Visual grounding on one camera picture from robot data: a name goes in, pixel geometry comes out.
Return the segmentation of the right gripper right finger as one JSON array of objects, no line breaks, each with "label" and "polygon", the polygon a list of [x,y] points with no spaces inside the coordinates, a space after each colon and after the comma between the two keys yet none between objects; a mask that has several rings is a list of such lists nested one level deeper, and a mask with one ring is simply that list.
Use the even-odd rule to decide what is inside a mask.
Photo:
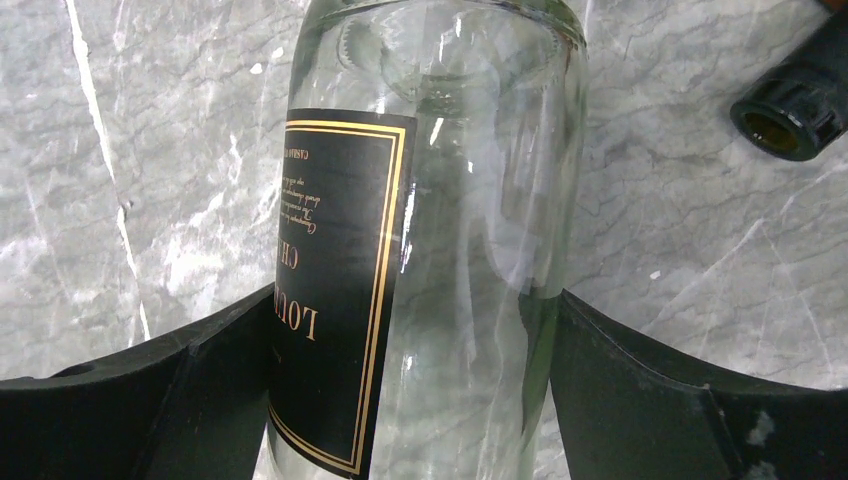
[{"label": "right gripper right finger", "polygon": [[684,354],[564,292],[551,388],[575,479],[843,479],[847,393]]}]

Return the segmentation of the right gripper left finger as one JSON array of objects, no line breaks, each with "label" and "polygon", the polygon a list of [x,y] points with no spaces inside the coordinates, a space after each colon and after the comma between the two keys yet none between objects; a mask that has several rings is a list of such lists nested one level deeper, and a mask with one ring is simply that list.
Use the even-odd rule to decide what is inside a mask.
[{"label": "right gripper left finger", "polygon": [[249,479],[267,418],[265,286],[202,320],[1,384],[5,479]]}]

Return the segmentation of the clear tall bottle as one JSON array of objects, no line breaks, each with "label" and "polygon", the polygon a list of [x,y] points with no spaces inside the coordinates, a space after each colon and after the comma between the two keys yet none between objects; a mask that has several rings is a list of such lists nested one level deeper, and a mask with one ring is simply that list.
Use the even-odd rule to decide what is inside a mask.
[{"label": "clear tall bottle", "polygon": [[529,479],[588,67],[563,1],[313,1],[284,122],[278,479]]}]

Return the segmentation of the green wine bottle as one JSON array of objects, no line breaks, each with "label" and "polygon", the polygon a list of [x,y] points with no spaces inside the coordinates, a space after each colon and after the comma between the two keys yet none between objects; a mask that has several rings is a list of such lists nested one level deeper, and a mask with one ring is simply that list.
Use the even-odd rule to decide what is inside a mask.
[{"label": "green wine bottle", "polygon": [[730,108],[740,133],[778,158],[815,158],[847,132],[847,3]]}]

